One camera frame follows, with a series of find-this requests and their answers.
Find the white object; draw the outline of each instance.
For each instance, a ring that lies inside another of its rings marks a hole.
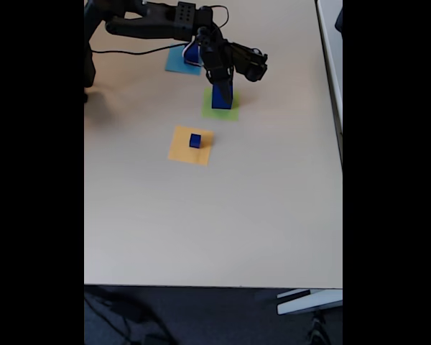
[[[315,4],[221,4],[224,37],[269,55],[261,81],[235,75],[239,121],[203,119],[210,84],[204,73],[164,71],[167,51],[93,56],[85,284],[342,287],[342,168]],[[101,25],[91,47],[172,43]],[[207,167],[167,159],[176,125],[214,131]]]
[[[308,296],[297,298],[286,303],[279,304],[278,314],[296,313],[314,307],[343,302],[343,290],[321,290],[313,291]]]
[[[335,93],[340,127],[343,131],[343,38],[335,28],[338,15],[343,7],[343,0],[317,0],[317,6],[323,28],[323,43],[328,56],[328,67]]]

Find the black cable on floor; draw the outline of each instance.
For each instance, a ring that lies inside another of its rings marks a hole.
[[[110,322],[107,317],[105,317],[100,311],[96,310],[91,303],[89,303],[89,301],[86,299],[86,296],[84,296],[85,298],[85,302],[88,305],[88,307],[97,315],[99,316],[102,320],[104,320],[116,333],[118,333],[120,336],[122,336],[125,340],[127,340],[129,343],[131,343],[131,339],[129,338],[129,336],[127,336],[125,333],[123,333],[122,331],[120,331],[117,327],[115,327],[115,325],[112,324],[112,322]]]
[[[131,327],[129,326],[129,323],[125,317],[123,317],[123,323],[124,323],[124,327],[126,328],[126,335],[128,336],[128,338],[131,338]],[[128,345],[128,344],[130,344],[128,340],[124,339],[123,345]]]
[[[89,293],[93,296],[97,296],[97,297],[105,300],[103,302],[97,300],[98,303],[101,303],[103,305],[108,305],[108,303],[106,303],[106,301],[108,301],[110,304],[112,304],[113,300],[125,301],[124,298],[121,297],[120,295],[116,295],[114,293],[113,294],[107,293],[106,291],[103,291],[103,289],[100,289],[99,286],[90,286],[90,289],[89,290],[85,289],[85,291],[87,291],[87,293]],[[135,305],[137,308],[140,308],[142,313],[143,313],[143,316],[145,316],[148,321],[152,321],[153,323],[155,323],[158,326],[158,328],[164,334],[164,336],[166,337],[166,339],[170,343],[170,345],[177,345],[177,342],[175,341],[175,339],[172,336],[172,334],[170,333],[170,331],[167,329],[163,320],[161,320],[161,318],[158,317],[147,304],[140,302],[140,301],[137,301],[137,300],[135,300],[134,302],[128,301],[128,303],[131,303],[131,304]],[[128,336],[127,338],[126,337],[124,337],[124,338],[131,341],[130,336]],[[140,343],[139,342],[132,342],[130,345],[140,345]]]

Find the green square paper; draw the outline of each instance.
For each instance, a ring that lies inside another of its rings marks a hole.
[[[239,113],[239,92],[233,92],[233,104],[231,109],[213,109],[213,89],[204,89],[203,107],[201,109],[201,115],[209,119],[219,119],[228,121],[238,121]]]

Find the orange square paper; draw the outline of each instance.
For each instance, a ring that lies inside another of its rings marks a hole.
[[[201,147],[195,149],[190,147],[190,135],[199,134],[201,136]],[[204,129],[176,126],[174,137],[172,138],[169,160],[180,162],[208,165],[210,149],[213,144],[214,132]]]

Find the small blue cube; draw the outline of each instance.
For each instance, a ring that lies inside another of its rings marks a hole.
[[[201,148],[201,135],[193,133],[190,135],[190,147],[194,147],[195,149]]]

